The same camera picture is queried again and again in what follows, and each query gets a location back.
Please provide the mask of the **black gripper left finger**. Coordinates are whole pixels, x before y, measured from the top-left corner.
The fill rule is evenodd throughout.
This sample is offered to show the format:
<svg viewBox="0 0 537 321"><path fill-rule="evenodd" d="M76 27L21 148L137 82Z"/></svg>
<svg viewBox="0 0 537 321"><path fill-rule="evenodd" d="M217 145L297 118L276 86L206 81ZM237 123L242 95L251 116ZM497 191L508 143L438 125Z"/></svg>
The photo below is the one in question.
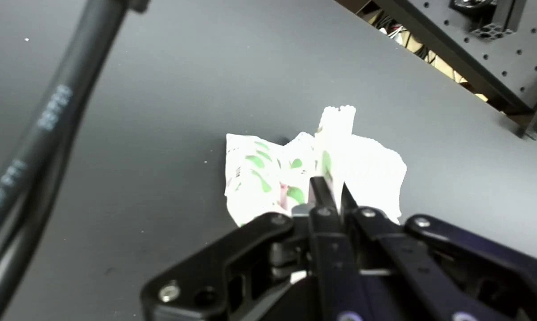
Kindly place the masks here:
<svg viewBox="0 0 537 321"><path fill-rule="evenodd" d="M353 250L324 179L303 214L265 213L153 277L144 321L360 321Z"/></svg>

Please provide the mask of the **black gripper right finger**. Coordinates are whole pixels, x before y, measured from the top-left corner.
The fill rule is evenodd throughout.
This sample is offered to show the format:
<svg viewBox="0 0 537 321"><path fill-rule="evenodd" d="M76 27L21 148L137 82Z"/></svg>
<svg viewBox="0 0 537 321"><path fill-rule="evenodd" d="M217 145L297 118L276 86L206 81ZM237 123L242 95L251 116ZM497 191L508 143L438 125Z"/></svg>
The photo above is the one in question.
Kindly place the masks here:
<svg viewBox="0 0 537 321"><path fill-rule="evenodd" d="M403 225L342 189L340 214L358 266L408 293L417 321L537 321L537 259L413 214Z"/></svg>

